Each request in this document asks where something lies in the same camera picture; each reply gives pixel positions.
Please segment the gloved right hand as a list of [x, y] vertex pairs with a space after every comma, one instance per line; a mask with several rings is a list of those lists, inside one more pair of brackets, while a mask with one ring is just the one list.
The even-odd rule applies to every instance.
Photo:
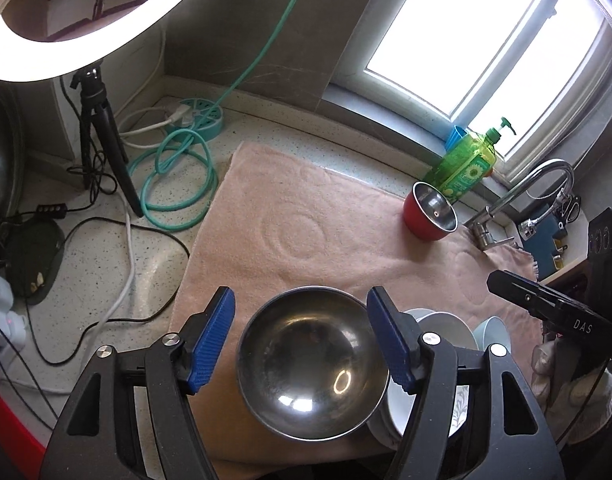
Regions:
[[612, 373], [600, 365], [573, 379], [578, 361], [563, 338], [537, 344], [530, 359], [530, 389], [559, 448], [590, 439], [612, 417]]

